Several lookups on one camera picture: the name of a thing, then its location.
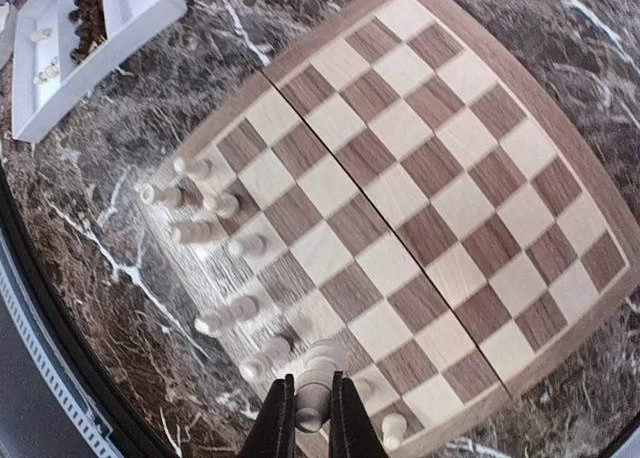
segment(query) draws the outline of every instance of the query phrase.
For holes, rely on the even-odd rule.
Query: marble table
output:
[[[187,0],[178,24],[35,148],[0,160],[47,273],[123,393],[182,456],[233,456],[259,402],[150,237],[145,181],[246,77],[350,0]],[[640,216],[638,0],[455,0],[536,77]],[[0,74],[10,138],[11,66]],[[548,379],[437,457],[596,456],[640,410],[631,297]],[[179,443],[177,429],[180,429]]]

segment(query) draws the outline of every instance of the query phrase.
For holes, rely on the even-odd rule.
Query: chess piece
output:
[[[251,296],[235,299],[229,306],[223,306],[195,319],[194,326],[203,335],[219,336],[222,330],[236,323],[246,321],[258,314],[258,302]]]
[[[407,432],[407,420],[399,413],[391,413],[382,420],[382,445],[387,450],[397,450],[402,446]]]
[[[175,187],[161,190],[147,183],[140,189],[140,199],[145,205],[160,203],[169,208],[177,208],[182,204],[182,191]]]
[[[281,336],[271,338],[258,353],[240,363],[240,374],[248,382],[259,381],[273,368],[276,360],[286,358],[290,352],[291,345],[287,340]]]
[[[240,202],[235,196],[223,193],[218,196],[206,195],[202,200],[202,206],[220,218],[231,218],[240,209]]]
[[[304,355],[305,371],[297,378],[296,427],[315,433],[330,416],[333,375],[347,364],[344,348],[336,341],[319,340]]]

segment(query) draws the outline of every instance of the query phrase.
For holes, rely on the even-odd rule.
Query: chessboard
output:
[[[178,176],[174,159],[207,163]],[[540,381],[640,282],[640,230],[578,132],[451,0],[357,0],[252,77],[150,182],[141,205],[201,312],[239,296],[254,318],[219,338],[236,363],[292,344],[254,388],[304,370],[321,338],[373,393],[392,456],[423,456]],[[202,195],[230,194],[219,219]],[[177,222],[213,239],[170,239]],[[238,258],[228,240],[259,235]],[[326,432],[305,435],[326,455]]]

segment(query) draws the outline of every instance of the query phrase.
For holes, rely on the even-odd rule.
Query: captured chess piece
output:
[[[203,335],[217,337],[220,332],[258,314],[258,302],[251,296],[235,299],[230,305],[203,314],[195,319],[196,330]]]
[[[240,363],[240,374],[250,383],[260,381],[273,368],[275,361],[286,358],[289,353],[291,345],[286,339],[281,336],[271,338],[258,353]]]
[[[333,375],[347,365],[344,348],[333,340],[316,341],[304,355],[305,371],[296,379],[296,427],[315,433],[331,414]]]

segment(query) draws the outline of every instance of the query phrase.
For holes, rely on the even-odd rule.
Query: white tray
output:
[[[120,63],[187,11],[184,0],[102,0],[107,41],[76,66],[79,38],[68,19],[73,0],[29,0],[18,12],[13,67],[13,138],[38,143],[73,106]],[[31,41],[51,28],[51,38]],[[60,75],[43,85],[33,79],[55,57]]]

